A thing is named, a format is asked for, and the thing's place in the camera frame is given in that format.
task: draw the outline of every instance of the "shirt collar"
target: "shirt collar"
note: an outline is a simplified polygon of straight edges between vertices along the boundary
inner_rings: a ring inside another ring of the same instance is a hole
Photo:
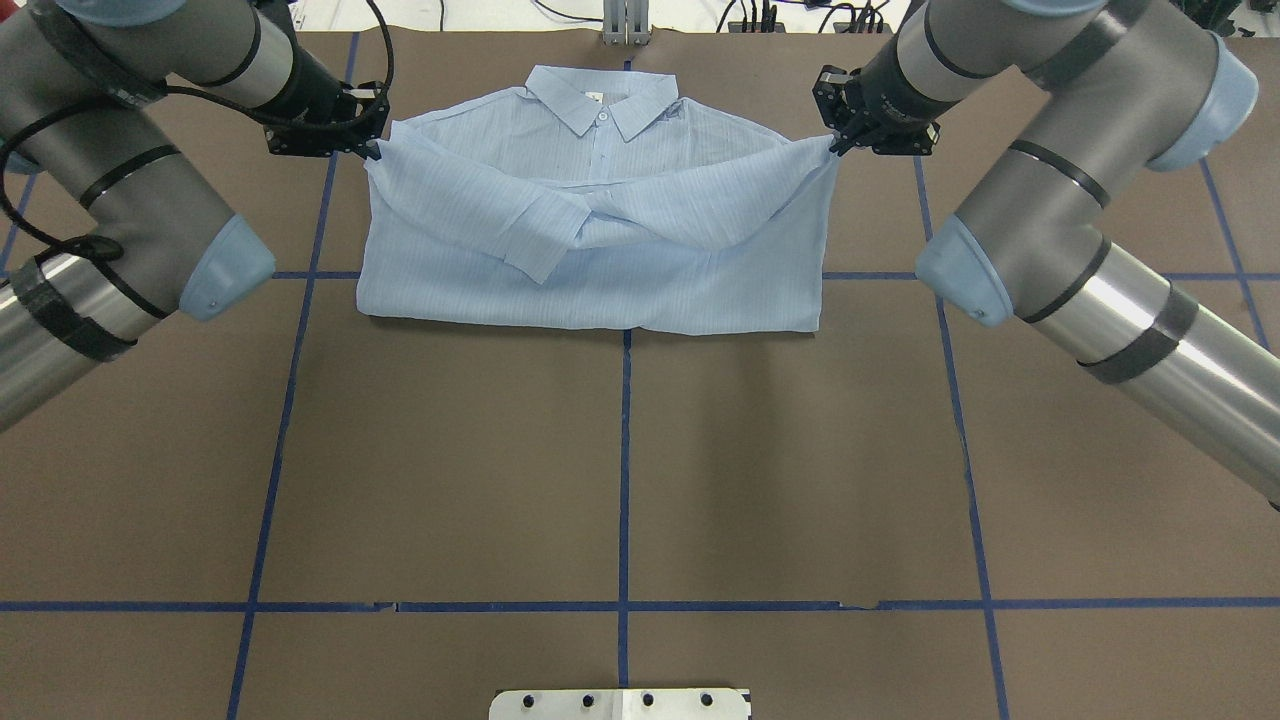
[[[626,95],[625,100],[607,108],[627,142],[680,99],[675,76],[631,70],[535,65],[525,87],[579,137],[586,135],[600,111],[600,104],[588,97],[586,92]]]

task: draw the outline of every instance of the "folded shirt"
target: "folded shirt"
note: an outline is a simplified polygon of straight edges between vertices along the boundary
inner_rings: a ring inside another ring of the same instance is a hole
[[[370,315],[685,334],[814,331],[837,158],[678,97],[536,67],[392,124],[369,160]]]

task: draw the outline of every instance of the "white bracket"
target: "white bracket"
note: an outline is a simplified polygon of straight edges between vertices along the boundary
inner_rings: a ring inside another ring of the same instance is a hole
[[[605,45],[649,45],[649,0],[604,0]]]
[[[750,720],[751,693],[730,688],[667,691],[507,691],[489,720]]]

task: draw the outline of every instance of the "silver tube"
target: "silver tube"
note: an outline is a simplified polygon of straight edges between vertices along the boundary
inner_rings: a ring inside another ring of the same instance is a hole
[[[1280,503],[1280,360],[1203,306],[1165,351],[1135,351],[1134,342],[1169,316],[1170,299],[1166,279],[1112,246],[1097,273],[1032,327],[1087,368],[1125,352],[1138,369],[1155,361],[1115,384]]]
[[[88,260],[56,255],[41,268],[77,314],[120,340],[137,340],[160,322]],[[10,283],[0,284],[0,432],[97,365],[41,327],[14,296]]]

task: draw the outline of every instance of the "brown table surface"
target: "brown table surface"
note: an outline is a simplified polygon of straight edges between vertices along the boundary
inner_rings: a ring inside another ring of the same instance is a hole
[[[883,42],[396,38],[396,117],[630,60],[794,138],[823,132],[818,68]],[[372,33],[303,40],[381,77]],[[1252,119],[1102,225],[1275,342],[1280,44],[1233,47]],[[282,273],[0,437],[0,717],[481,719],[499,689],[618,684],[750,688],[760,720],[1274,716],[1280,515],[1029,328],[910,279],[1041,101],[1006,73],[919,165],[847,156],[822,331],[705,338],[366,318],[358,160],[161,102]]]

